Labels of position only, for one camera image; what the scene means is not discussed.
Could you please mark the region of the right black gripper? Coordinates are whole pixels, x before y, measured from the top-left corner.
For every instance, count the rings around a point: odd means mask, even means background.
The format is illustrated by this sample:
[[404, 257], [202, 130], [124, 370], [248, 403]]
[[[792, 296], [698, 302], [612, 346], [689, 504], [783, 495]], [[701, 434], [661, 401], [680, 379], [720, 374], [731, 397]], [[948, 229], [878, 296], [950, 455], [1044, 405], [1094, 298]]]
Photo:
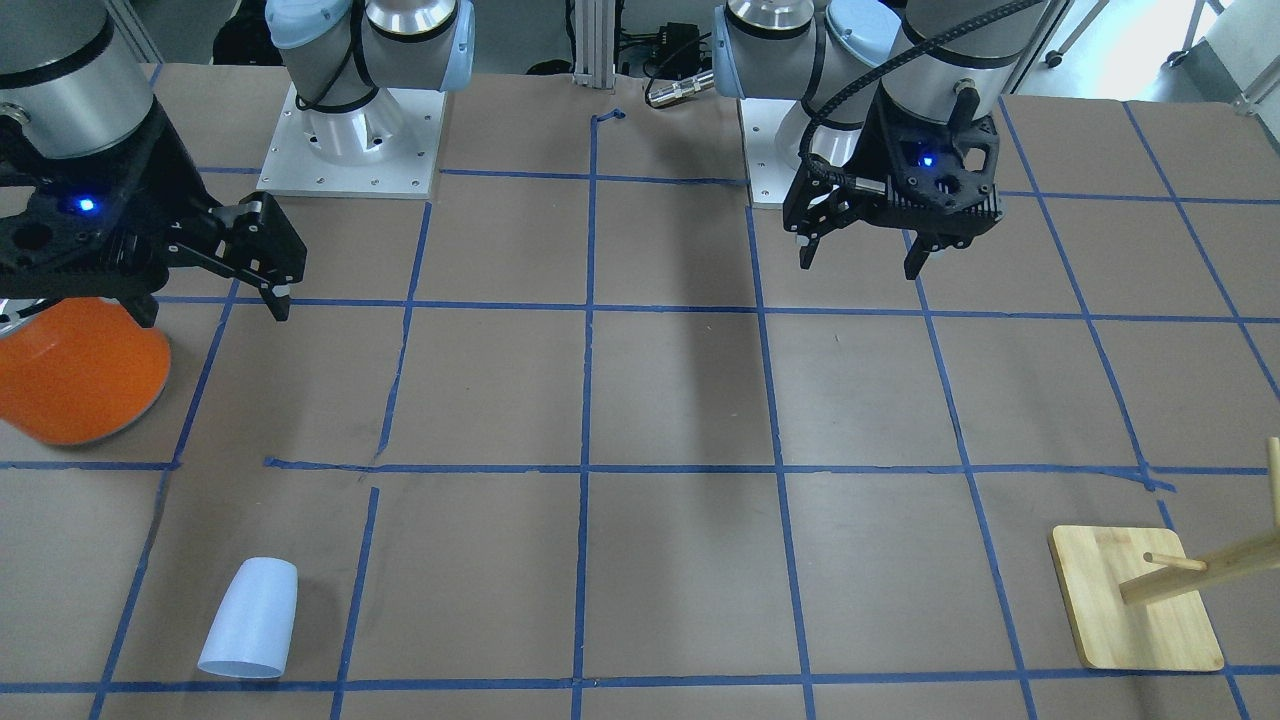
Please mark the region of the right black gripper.
[[4, 299], [111, 299], [150, 328], [169, 270], [200, 266], [256, 288], [275, 322], [289, 318], [303, 241], [269, 192], [233, 205], [211, 196], [160, 102], [120, 142], [70, 159], [41, 155], [20, 109], [5, 108], [3, 186], [31, 188], [1, 223]]

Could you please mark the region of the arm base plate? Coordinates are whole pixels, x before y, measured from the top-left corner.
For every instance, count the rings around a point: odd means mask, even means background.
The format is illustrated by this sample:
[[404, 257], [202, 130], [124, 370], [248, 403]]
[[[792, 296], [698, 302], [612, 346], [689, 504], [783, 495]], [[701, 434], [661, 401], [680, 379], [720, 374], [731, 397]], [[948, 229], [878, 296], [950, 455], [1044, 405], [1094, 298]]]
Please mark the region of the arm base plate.
[[799, 100], [740, 99], [739, 119], [751, 206], [777, 210], [797, 172], [796, 145], [810, 120]]
[[448, 94], [383, 88], [342, 114], [302, 111], [291, 88], [257, 181], [275, 196], [428, 200]]

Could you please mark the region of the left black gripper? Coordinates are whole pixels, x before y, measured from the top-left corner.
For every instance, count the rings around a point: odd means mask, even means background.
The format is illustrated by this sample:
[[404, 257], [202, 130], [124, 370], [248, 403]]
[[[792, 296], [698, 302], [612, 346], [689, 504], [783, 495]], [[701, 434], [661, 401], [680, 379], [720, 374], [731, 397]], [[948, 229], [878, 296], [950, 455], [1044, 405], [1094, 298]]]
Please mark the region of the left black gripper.
[[913, 231], [902, 272], [915, 281], [933, 252], [965, 249], [1004, 219], [995, 179], [1000, 140], [980, 96], [955, 95], [929, 120], [877, 95], [852, 156], [841, 167], [808, 154], [783, 201], [810, 270], [820, 240], [855, 222]]

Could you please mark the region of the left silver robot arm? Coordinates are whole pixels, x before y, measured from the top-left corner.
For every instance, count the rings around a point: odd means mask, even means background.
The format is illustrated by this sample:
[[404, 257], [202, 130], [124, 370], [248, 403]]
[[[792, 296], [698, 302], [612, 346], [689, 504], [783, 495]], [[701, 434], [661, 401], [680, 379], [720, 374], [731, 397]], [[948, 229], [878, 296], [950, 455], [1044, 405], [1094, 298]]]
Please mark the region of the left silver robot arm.
[[781, 202], [801, 268], [856, 223], [906, 231], [914, 281], [1005, 215], [992, 110], [1032, 45], [1042, 1], [727, 1], [716, 90], [791, 101], [795, 167]]

